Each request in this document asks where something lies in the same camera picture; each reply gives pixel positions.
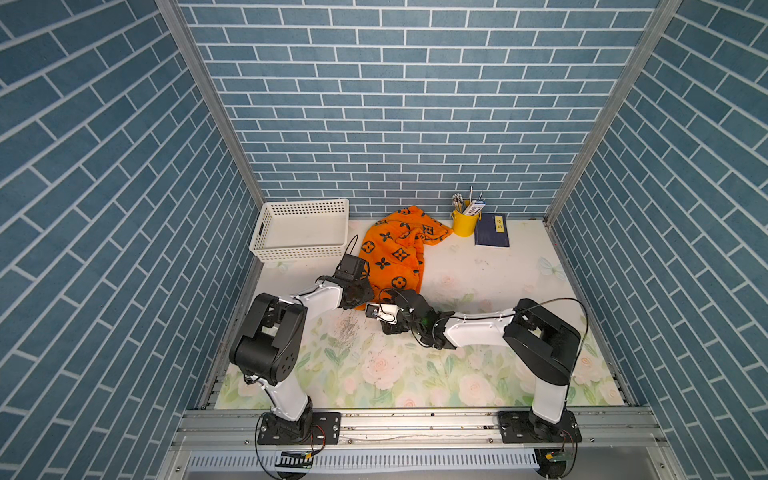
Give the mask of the orange patterned plush pillowcase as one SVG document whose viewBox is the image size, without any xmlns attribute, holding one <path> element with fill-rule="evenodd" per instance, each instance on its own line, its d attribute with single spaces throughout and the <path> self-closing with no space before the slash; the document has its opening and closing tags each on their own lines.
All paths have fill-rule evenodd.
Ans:
<svg viewBox="0 0 768 480">
<path fill-rule="evenodd" d="M 397 210 L 371 226 L 360 247 L 360 257 L 369 264 L 374 302 L 391 303 L 392 290 L 419 293 L 425 274 L 425 248 L 452 234 L 450 227 L 416 206 Z"/>
</svg>

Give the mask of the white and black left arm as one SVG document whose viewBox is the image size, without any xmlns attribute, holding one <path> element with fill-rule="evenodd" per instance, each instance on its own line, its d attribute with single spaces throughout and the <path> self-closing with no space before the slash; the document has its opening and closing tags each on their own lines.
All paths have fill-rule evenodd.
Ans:
<svg viewBox="0 0 768 480">
<path fill-rule="evenodd" d="M 271 401 L 270 413 L 291 427 L 307 423 L 310 397 L 293 370 L 307 322 L 336 309 L 354 309 L 374 297 L 368 279 L 321 276 L 308 291 L 287 297 L 261 293 L 232 341 L 229 362 Z"/>
</svg>

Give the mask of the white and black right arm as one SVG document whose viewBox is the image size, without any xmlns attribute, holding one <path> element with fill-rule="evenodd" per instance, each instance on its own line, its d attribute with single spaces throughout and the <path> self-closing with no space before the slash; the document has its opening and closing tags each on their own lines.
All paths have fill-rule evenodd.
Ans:
<svg viewBox="0 0 768 480">
<path fill-rule="evenodd" d="M 383 302 L 366 305 L 365 315 L 385 334 L 409 332 L 425 348 L 511 349 L 535 377 L 530 422 L 554 427 L 563 419 L 583 336 L 543 303 L 523 298 L 509 309 L 466 314 L 438 311 L 413 290 L 389 289 Z"/>
</svg>

